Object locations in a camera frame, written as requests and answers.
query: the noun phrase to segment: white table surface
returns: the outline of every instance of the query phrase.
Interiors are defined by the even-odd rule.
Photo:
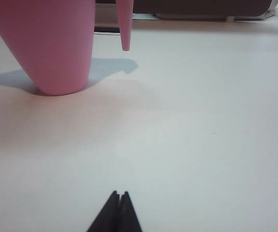
[[[0,232],[85,232],[115,189],[145,232],[278,232],[278,15],[119,39],[45,97],[0,38]]]

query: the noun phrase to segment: pink plastic container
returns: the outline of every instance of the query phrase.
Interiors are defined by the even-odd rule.
[[[130,48],[133,0],[116,0],[122,48]],[[37,87],[48,95],[88,82],[95,0],[0,0],[0,36]]]

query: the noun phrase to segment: black tip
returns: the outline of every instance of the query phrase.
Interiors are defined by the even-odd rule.
[[[114,191],[87,232],[115,232],[119,195]]]
[[[117,227],[120,232],[142,232],[128,192],[120,200]]]

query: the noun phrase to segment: watering can spout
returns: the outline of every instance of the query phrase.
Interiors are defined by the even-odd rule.
[[[130,49],[133,0],[116,0],[121,44],[124,51]]]

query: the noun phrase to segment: pink watering can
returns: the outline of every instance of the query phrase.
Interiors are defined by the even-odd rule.
[[[130,48],[133,0],[116,0],[122,48]],[[48,95],[88,82],[95,0],[0,0],[0,36],[37,87]]]

